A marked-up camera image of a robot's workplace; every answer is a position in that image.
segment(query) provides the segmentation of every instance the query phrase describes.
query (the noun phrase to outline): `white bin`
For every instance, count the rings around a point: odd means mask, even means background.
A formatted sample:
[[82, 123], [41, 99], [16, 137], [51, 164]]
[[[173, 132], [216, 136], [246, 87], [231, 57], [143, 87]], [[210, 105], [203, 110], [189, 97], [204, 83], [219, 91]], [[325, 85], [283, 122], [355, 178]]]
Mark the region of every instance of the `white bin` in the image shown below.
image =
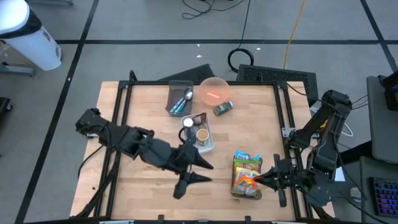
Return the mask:
[[0, 39], [44, 71], [61, 65], [61, 48], [24, 0], [0, 0]]

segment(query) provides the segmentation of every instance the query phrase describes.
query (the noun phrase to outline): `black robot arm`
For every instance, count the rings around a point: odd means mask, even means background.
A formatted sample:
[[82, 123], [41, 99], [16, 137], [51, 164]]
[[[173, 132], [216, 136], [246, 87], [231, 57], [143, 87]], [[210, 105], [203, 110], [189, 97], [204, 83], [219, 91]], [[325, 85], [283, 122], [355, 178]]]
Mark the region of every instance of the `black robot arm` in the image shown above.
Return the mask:
[[319, 207], [342, 194], [349, 195], [346, 184], [335, 182], [334, 178], [338, 159], [336, 143], [351, 109], [348, 95], [327, 91], [322, 96], [322, 107], [303, 129], [292, 131], [285, 142], [289, 148], [306, 149], [311, 136], [327, 121], [318, 145], [308, 155], [306, 169], [299, 170], [291, 159], [280, 160], [279, 155], [274, 155], [275, 167], [256, 177], [256, 182], [279, 191], [281, 207], [286, 206], [286, 187], [295, 187], [310, 204]]
[[189, 184], [211, 181], [210, 178], [189, 172], [191, 165], [213, 169], [190, 140], [186, 140], [178, 148], [172, 148], [169, 143], [154, 139], [154, 132], [143, 128], [132, 128], [127, 125], [118, 126], [100, 116], [98, 109], [88, 109], [76, 122], [76, 130], [85, 136], [97, 134], [99, 142], [136, 159], [158, 167], [170, 170], [180, 178], [175, 186], [173, 197], [180, 199]]

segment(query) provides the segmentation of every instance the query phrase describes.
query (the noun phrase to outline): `yellow cable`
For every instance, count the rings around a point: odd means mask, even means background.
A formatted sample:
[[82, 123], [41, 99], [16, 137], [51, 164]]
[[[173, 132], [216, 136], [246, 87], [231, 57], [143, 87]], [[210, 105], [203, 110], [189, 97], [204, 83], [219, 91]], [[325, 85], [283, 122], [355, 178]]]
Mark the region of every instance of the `yellow cable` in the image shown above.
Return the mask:
[[[23, 62], [26, 61], [26, 59], [22, 58], [17, 52], [15, 52], [12, 48], [6, 46], [2, 41], [0, 41], [0, 44], [4, 46], [4, 49], [8, 50], [11, 54], [15, 55], [17, 58], [21, 59]], [[10, 65], [24, 65], [28, 66], [26, 63], [10, 63]]]
[[304, 9], [305, 1], [306, 0], [303, 0], [303, 4], [301, 5], [301, 9], [300, 9], [300, 12], [299, 12], [297, 20], [296, 20], [296, 24], [294, 25], [292, 35], [290, 36], [289, 43], [287, 44], [287, 47], [286, 47], [285, 60], [284, 60], [284, 69], [286, 67], [287, 57], [289, 56], [290, 43], [292, 42], [294, 33], [296, 32], [296, 29], [297, 29], [297, 25], [299, 24], [299, 21], [300, 21], [300, 18], [301, 18], [301, 13], [303, 12], [303, 9]]

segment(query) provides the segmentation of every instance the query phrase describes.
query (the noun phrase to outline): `black metal frame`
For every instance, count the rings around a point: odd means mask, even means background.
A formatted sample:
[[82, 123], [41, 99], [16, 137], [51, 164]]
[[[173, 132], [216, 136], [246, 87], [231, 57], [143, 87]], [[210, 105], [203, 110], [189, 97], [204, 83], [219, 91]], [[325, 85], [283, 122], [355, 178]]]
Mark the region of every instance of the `black metal frame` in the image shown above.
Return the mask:
[[[130, 80], [128, 81], [119, 81], [118, 85], [118, 92], [116, 94], [116, 102], [114, 106], [114, 111], [113, 111], [113, 117], [112, 117], [112, 122], [117, 122], [118, 120], [118, 114], [119, 114], [119, 109], [120, 109], [120, 104], [121, 104], [121, 98], [122, 98], [122, 93], [125, 88], [127, 88], [127, 94], [126, 94], [126, 100], [124, 102], [124, 109], [123, 109], [123, 116], [122, 116], [122, 121], [121, 124], [126, 124], [127, 121], [127, 116], [128, 116], [128, 111], [129, 111], [129, 106], [130, 106], [130, 100], [131, 100], [131, 93], [132, 93], [132, 88], [134, 85], [168, 85], [169, 82], [163, 82], [163, 81], [137, 81], [137, 78], [134, 74], [134, 72], [130, 72]], [[250, 81], [244, 81], [244, 82], [228, 82], [229, 85], [265, 85], [265, 86], [272, 86], [274, 89], [274, 94], [275, 94], [275, 103], [276, 103], [276, 108], [277, 108], [277, 113], [278, 113], [278, 119], [279, 119], [279, 125], [280, 125], [280, 135], [282, 138], [283, 142], [283, 147], [284, 147], [284, 153], [286, 158], [291, 158], [291, 159], [297, 159], [297, 165], [298, 167], [303, 167], [303, 163], [301, 160], [301, 157], [299, 156], [299, 152], [293, 151], [295, 157], [290, 156], [290, 149], [284, 144], [284, 137], [282, 135], [282, 128], [285, 128], [285, 120], [284, 120], [284, 115], [283, 115], [283, 110], [282, 110], [282, 103], [280, 100], [280, 95], [279, 95], [279, 87], [283, 89], [284, 93], [284, 98], [285, 98], [285, 104], [286, 104], [286, 110], [287, 110], [287, 115], [289, 119], [289, 126], [291, 128], [294, 128], [295, 123], [294, 123], [294, 116], [293, 116], [293, 111], [292, 111], [292, 105], [290, 103], [290, 97], [289, 97], [289, 92], [287, 91], [287, 85], [284, 82], [250, 82]], [[100, 179], [100, 185], [104, 182], [105, 177], [108, 173], [109, 169], [109, 162], [111, 159], [111, 154], [112, 151], [111, 149], [106, 149], [106, 154], [104, 157], [104, 163], [103, 163], [103, 170], [101, 173], [101, 179]], [[114, 159], [114, 162], [117, 163], [117, 168], [119, 169], [119, 161], [120, 161], [121, 153], [116, 152], [116, 156]], [[61, 223], [98, 223], [99, 221], [111, 221], [111, 215], [112, 215], [112, 209], [113, 209], [113, 202], [114, 202], [114, 196], [116, 192], [116, 182], [117, 182], [118, 175], [114, 176], [114, 179], [111, 182], [111, 187], [109, 190], [109, 197], [108, 197], [108, 202], [107, 202], [107, 207], [106, 207], [106, 215], [100, 217], [100, 210], [101, 210], [101, 204], [102, 200], [100, 199], [98, 203], [96, 204], [93, 217], [88, 217], [88, 218], [71, 218], [69, 220], [54, 220], [54, 221], [46, 221], [46, 222], [37, 222], [36, 224], [61, 224]], [[322, 223], [322, 220], [314, 219], [313, 214], [312, 214], [312, 209], [310, 204], [308, 204], [307, 200], [304, 197], [304, 203], [305, 203], [305, 209], [306, 209], [306, 215], [307, 217], [302, 217], [301, 212], [300, 212], [300, 205], [299, 205], [299, 199], [297, 197], [297, 191], [296, 189], [290, 188], [290, 193], [292, 195], [292, 203], [293, 203], [293, 208], [294, 208], [294, 213], [295, 213], [295, 221], [308, 221], [311, 220], [313, 223]], [[198, 223], [198, 222], [210, 222], [210, 221], [195, 221], [195, 220], [164, 220], [163, 215], [159, 215], [158, 220], [134, 220], [134, 223]], [[245, 217], [245, 220], [242, 221], [219, 221], [219, 222], [214, 222], [211, 221], [212, 223], [245, 223], [245, 224], [250, 224], [250, 223], [270, 223], [269, 221], [263, 221], [263, 222], [255, 222], [251, 221], [251, 217]], [[329, 222], [334, 222], [334, 223], [339, 223], [337, 220], [330, 220]]]

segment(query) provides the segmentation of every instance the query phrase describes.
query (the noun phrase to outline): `gray floor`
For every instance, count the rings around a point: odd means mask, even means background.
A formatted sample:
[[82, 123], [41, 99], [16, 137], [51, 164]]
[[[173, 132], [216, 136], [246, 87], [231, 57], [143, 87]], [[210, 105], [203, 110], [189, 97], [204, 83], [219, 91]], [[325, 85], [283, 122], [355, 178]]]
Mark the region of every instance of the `gray floor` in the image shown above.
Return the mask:
[[[45, 28], [57, 40], [81, 37], [93, 0], [63, 4], [31, 2]], [[202, 4], [187, 1], [198, 7]], [[397, 40], [395, 0], [367, 0], [386, 40]], [[215, 7], [231, 3], [219, 0]], [[252, 0], [245, 39], [288, 39], [297, 17], [300, 1]], [[194, 20], [184, 20], [190, 12], [180, 0], [99, 0], [87, 39], [239, 39], [247, 1], [226, 12], [211, 12]], [[295, 39], [377, 40], [360, 1], [308, 0]], [[14, 223], [27, 184], [42, 148], [62, 86], [77, 44], [61, 45], [62, 66], [50, 72], [38, 71], [34, 78], [0, 74], [0, 96], [10, 97], [14, 110], [0, 129], [0, 217], [1, 223]], [[76, 173], [83, 160], [86, 140], [75, 132], [81, 113], [95, 106], [101, 82], [124, 80], [133, 69], [139, 80], [156, 80], [209, 63], [216, 75], [234, 80], [226, 56], [236, 44], [86, 44], [70, 86], [42, 174], [32, 198], [26, 222], [67, 218], [77, 183]], [[282, 68], [286, 45], [244, 44], [255, 65]], [[389, 45], [398, 58], [398, 45]], [[233, 63], [249, 63], [236, 54]], [[392, 70], [382, 48], [377, 45], [292, 45], [288, 69], [315, 72], [320, 95], [335, 89], [357, 99], [366, 94], [365, 78], [389, 75]], [[368, 111], [353, 111], [347, 123], [353, 138], [341, 142], [356, 146], [370, 139]], [[358, 173], [358, 167], [348, 167]], [[344, 220], [360, 221], [359, 212], [343, 202], [334, 203]]]

